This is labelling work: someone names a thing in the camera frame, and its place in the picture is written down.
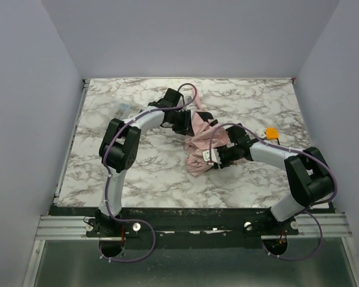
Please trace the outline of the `pink folding umbrella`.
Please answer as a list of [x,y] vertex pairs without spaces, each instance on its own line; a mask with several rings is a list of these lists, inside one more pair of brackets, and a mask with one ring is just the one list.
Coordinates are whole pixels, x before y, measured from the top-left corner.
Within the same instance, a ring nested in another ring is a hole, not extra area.
[[204,110],[198,94],[194,101],[198,107],[195,111],[191,111],[190,117],[194,135],[185,137],[184,149],[188,154],[185,161],[188,172],[192,176],[199,176],[212,169],[212,166],[204,160],[202,153],[209,150],[212,132],[220,124],[210,112]]

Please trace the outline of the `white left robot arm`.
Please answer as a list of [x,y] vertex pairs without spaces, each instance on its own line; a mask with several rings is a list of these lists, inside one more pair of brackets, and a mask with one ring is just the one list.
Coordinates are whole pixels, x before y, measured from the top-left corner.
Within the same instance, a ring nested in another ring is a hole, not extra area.
[[116,216],[122,210],[122,192],[128,169],[132,167],[138,153],[139,142],[146,132],[169,124],[179,135],[193,136],[191,112],[184,108],[195,98],[185,102],[180,89],[167,89],[165,95],[126,120],[112,119],[106,129],[99,148],[101,162],[108,175],[102,195],[102,203],[95,213],[96,224],[113,229]]

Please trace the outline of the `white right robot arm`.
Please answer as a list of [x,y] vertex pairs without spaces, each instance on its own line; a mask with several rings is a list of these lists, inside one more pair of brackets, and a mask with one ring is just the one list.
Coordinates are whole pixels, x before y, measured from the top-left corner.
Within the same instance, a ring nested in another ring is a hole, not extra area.
[[[212,147],[216,132],[225,127],[233,146]],[[271,220],[284,222],[316,204],[332,201],[337,195],[337,180],[316,147],[295,149],[270,143],[250,129],[235,123],[224,123],[212,132],[205,160],[213,168],[225,168],[234,161],[246,159],[277,167],[287,174],[290,193],[269,208]]]

